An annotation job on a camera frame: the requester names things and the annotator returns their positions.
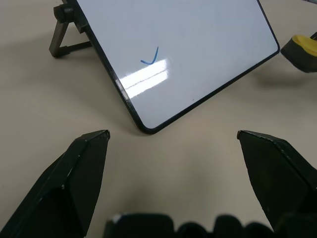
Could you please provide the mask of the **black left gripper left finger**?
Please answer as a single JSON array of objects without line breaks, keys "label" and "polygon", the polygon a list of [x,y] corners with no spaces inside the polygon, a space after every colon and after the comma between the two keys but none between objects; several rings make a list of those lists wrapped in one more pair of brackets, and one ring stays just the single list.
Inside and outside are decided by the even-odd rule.
[{"label": "black left gripper left finger", "polygon": [[38,178],[0,238],[84,238],[102,186],[108,130],[83,134]]}]

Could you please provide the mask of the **black whiteboard stand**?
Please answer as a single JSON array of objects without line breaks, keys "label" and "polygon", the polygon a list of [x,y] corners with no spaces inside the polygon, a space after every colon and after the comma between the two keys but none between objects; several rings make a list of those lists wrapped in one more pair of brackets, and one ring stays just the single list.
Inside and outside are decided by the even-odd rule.
[{"label": "black whiteboard stand", "polygon": [[90,41],[72,46],[61,46],[70,23],[75,24],[80,34],[86,32],[86,28],[88,26],[88,21],[79,7],[77,0],[62,0],[62,2],[63,4],[53,8],[57,22],[49,47],[49,52],[54,58],[60,58],[72,52],[92,47]]}]

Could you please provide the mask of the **white whiteboard with black frame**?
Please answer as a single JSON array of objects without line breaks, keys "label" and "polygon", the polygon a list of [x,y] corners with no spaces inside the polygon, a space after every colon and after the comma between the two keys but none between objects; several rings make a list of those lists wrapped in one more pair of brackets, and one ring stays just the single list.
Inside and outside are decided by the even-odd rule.
[{"label": "white whiteboard with black frame", "polygon": [[76,0],[137,127],[154,134],[279,53],[259,0]]}]

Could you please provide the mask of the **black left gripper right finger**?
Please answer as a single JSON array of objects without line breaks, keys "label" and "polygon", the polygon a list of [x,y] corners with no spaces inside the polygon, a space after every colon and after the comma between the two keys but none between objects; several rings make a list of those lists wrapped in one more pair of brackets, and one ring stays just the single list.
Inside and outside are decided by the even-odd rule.
[{"label": "black left gripper right finger", "polygon": [[237,133],[253,191],[276,234],[317,234],[317,169],[286,140]]}]

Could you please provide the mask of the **yellow and black eraser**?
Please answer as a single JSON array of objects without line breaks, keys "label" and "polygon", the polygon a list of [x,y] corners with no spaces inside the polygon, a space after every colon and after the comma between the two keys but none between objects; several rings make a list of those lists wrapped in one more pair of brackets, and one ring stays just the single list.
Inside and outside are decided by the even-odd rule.
[{"label": "yellow and black eraser", "polygon": [[300,71],[317,72],[317,32],[310,37],[294,35],[280,52]]}]

